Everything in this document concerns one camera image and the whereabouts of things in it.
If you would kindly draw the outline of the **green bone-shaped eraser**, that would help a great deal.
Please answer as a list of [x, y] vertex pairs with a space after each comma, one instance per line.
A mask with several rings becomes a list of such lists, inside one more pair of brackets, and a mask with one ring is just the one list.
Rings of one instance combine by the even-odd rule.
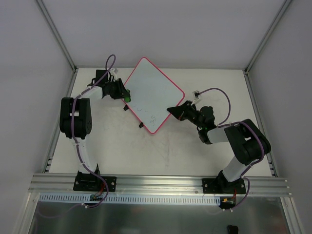
[[126, 103], [131, 101], [131, 94], [130, 94], [130, 90], [129, 89], [126, 90], [126, 93], [125, 93], [125, 96], [124, 96], [124, 101]]

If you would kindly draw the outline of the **pink framed whiteboard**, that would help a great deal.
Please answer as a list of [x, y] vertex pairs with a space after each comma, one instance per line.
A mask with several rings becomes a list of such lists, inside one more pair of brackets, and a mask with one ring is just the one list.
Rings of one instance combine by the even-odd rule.
[[185, 92], [146, 57], [139, 60], [124, 86], [130, 91], [129, 109], [151, 134], [168, 119], [167, 108], [185, 98]]

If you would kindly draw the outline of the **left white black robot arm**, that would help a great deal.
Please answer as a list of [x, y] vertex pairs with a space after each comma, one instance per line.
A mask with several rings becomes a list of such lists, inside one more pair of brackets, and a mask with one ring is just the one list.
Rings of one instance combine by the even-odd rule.
[[76, 151], [79, 160], [78, 180], [85, 179], [85, 185], [90, 190], [97, 190], [102, 184], [98, 164], [87, 149], [87, 137], [93, 127], [91, 104], [106, 96], [131, 101], [130, 91], [122, 80], [115, 79], [107, 69], [96, 70], [96, 76], [81, 94], [61, 100], [59, 128], [71, 140]]

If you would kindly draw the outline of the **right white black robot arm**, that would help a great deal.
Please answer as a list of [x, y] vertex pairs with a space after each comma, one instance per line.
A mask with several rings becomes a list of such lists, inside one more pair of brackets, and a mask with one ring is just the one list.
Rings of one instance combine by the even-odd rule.
[[269, 141], [250, 119], [217, 126], [211, 106], [203, 106], [198, 110], [191, 101], [169, 107], [167, 111], [179, 121], [188, 120], [194, 124], [202, 143], [230, 144], [234, 157], [213, 182], [207, 185], [214, 192], [230, 193], [243, 181], [242, 177], [251, 166], [259, 163], [271, 151]]

